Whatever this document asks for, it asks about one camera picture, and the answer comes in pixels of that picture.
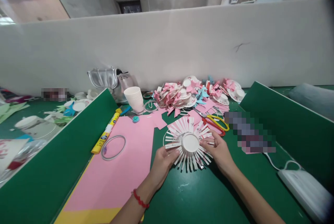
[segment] green desk divider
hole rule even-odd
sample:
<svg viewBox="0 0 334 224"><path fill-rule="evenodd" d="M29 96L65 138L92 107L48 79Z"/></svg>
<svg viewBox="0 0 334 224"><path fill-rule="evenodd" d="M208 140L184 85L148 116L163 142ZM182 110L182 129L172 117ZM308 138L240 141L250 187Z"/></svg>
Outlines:
<svg viewBox="0 0 334 224"><path fill-rule="evenodd" d="M50 223L117 109L108 89L0 189L1 223Z"/></svg>
<svg viewBox="0 0 334 224"><path fill-rule="evenodd" d="M333 121L258 82L240 106L271 129L276 141L333 194Z"/></svg>

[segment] white partition wall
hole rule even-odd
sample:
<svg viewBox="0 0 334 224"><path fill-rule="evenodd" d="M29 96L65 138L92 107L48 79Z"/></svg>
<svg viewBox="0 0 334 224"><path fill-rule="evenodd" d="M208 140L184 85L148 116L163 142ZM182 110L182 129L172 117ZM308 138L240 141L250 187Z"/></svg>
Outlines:
<svg viewBox="0 0 334 224"><path fill-rule="evenodd" d="M87 17L0 27L0 86L40 95L92 87L114 66L144 90L187 75L243 87L334 84L332 0L296 0Z"/></svg>

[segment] glue stick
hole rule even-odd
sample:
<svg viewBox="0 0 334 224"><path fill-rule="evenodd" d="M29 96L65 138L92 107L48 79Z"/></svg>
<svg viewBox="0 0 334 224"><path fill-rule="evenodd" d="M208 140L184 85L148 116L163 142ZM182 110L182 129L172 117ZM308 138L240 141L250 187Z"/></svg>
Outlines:
<svg viewBox="0 0 334 224"><path fill-rule="evenodd" d="M105 128L103 134L101 135L101 137L98 139L97 143L95 144L94 148L92 149L92 153L93 154L99 154L101 151L101 148L103 146L103 144L105 143L105 141L107 140L107 138L109 137L112 128L114 127L117 119L119 117L119 113L115 113L114 116L111 118L110 122L108 123L107 127Z"/></svg>

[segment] scissors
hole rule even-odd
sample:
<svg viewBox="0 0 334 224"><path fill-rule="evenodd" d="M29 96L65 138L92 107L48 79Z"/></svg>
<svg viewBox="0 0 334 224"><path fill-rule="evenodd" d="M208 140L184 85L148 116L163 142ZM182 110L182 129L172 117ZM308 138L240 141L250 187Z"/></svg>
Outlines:
<svg viewBox="0 0 334 224"><path fill-rule="evenodd" d="M210 115L210 114L204 114L204 113L200 112L199 110L197 110L196 108L193 108L193 109L195 110L195 112L197 112L197 113L202 117L202 120L203 120L204 123L208 123L208 124L210 124L210 125L212 125L212 126L218 128L219 130L221 130L222 134L220 134L220 136L224 136L224 135L225 135L225 132L229 131L229 129L230 129L230 128L229 128L229 125L226 124L225 121L224 121L222 118L217 117L217 116L214 116L214 115ZM224 125L225 125L227 128L225 129L225 128L222 127L220 124L218 124L218 123L214 120L214 118L216 118L216 119L220 120L221 122L223 122Z"/></svg>

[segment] stack of paper cups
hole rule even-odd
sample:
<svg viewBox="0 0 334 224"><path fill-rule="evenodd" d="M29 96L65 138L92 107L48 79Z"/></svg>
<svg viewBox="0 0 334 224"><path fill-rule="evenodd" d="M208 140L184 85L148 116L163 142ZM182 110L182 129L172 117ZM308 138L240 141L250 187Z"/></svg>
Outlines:
<svg viewBox="0 0 334 224"><path fill-rule="evenodd" d="M137 112L141 113L144 111L144 100L142 96L142 92L138 86L129 87L124 90L124 95L129 102L129 105L132 109Z"/></svg>
<svg viewBox="0 0 334 224"><path fill-rule="evenodd" d="M37 116L24 118L17 122L15 127L30 135L35 140L50 140L61 130L59 126Z"/></svg>

